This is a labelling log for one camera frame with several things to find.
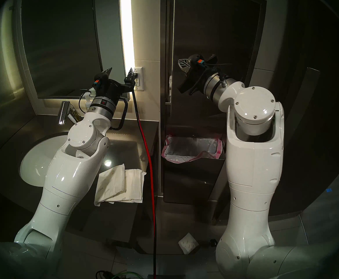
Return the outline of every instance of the cable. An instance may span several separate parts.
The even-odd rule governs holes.
[[[205,65],[209,65],[209,66],[220,66],[220,65],[232,65],[233,63],[226,63],[226,64],[207,64],[205,63]]]
[[[133,103],[134,103],[134,110],[136,113],[137,124],[139,125],[142,140],[144,141],[146,154],[148,156],[149,167],[150,167],[151,206],[153,209],[153,226],[154,226],[153,277],[154,279],[156,279],[156,218],[155,218],[155,200],[154,200],[154,184],[153,184],[153,166],[151,163],[151,157],[150,157],[148,144],[146,143],[145,135],[144,135],[144,132],[142,131],[140,116],[139,116],[139,111],[138,111],[137,101],[136,101],[136,96],[134,94],[134,91],[132,91],[132,97],[133,97]]]
[[[97,271],[97,272],[96,272],[96,279],[98,279],[98,278],[97,278],[97,275],[98,275],[100,272],[107,272],[107,271],[105,271],[105,270]],[[135,275],[137,278],[143,279],[143,277],[142,277],[140,274],[138,274],[138,273],[136,273],[136,272],[131,272],[131,271],[120,272],[120,273],[114,275],[114,277],[112,277],[112,279],[118,278],[118,277],[121,276],[121,275],[127,275],[127,274],[133,274],[133,275]]]
[[[79,98],[79,103],[78,103],[79,109],[80,109],[80,111],[82,111],[83,113],[85,113],[85,112],[82,110],[82,108],[80,108],[80,100],[83,98],[83,96],[84,96],[84,94],[85,94],[86,92],[92,93],[90,90],[85,91],[85,92],[80,96],[80,98]]]
[[[133,274],[133,275],[135,275],[137,278],[143,279],[143,277],[141,277],[140,274],[138,274],[138,273],[136,273],[136,272],[130,272],[130,271],[118,273],[118,274],[115,275],[112,279],[115,279],[115,278],[118,278],[118,277],[121,276],[121,275],[127,275],[127,274]]]
[[[125,98],[121,97],[120,99],[124,101],[124,110],[123,110],[122,118],[120,119],[119,126],[116,128],[110,127],[110,130],[119,131],[123,127],[124,119],[126,118],[126,114],[128,110],[128,102]]]
[[[207,69],[205,69],[205,70],[203,71],[202,75],[200,75],[200,77],[199,77],[198,80],[195,82],[195,84],[190,88],[189,95],[192,95],[193,93],[196,92],[196,89],[197,89],[196,85],[199,83],[200,79],[203,77],[203,75],[205,74],[206,70],[207,70]]]
[[[105,272],[105,270],[97,271],[97,272],[96,272],[96,279],[98,279],[98,278],[97,278],[97,275],[98,275],[100,272]]]

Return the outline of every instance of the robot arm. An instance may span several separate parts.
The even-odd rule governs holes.
[[[245,278],[255,253],[274,245],[268,212],[282,172],[284,114],[269,90],[246,88],[224,75],[216,62],[214,55],[205,61],[197,54],[179,61],[187,73],[179,90],[190,90],[190,95],[200,91],[228,113],[226,169],[231,204],[216,260],[224,278]]]
[[[75,122],[65,144],[57,151],[48,167],[43,193],[31,219],[16,235],[15,242],[39,259],[39,264],[52,272],[61,253],[62,233],[72,211],[89,191],[109,148],[106,131],[121,95],[132,92],[132,69],[120,84],[108,73],[95,76],[96,97],[83,120]],[[94,125],[99,119],[106,123],[100,132]],[[23,250],[16,256],[23,256]]]

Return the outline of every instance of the light fixture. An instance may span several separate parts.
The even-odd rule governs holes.
[[[120,26],[122,30],[124,69],[127,75],[129,70],[131,68],[134,68],[131,0],[119,0],[119,7]]]

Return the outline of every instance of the trash can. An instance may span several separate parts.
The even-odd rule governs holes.
[[[168,136],[162,157],[163,200],[193,205],[207,202],[225,160],[221,140]]]

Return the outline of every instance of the green cable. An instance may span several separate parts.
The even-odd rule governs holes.
[[[127,274],[133,274],[133,275],[137,276],[139,279],[143,279],[143,277],[141,277],[141,275],[137,274],[136,272],[122,272],[122,273],[118,273],[112,279],[115,279],[115,278],[118,278],[121,275],[127,275]]]

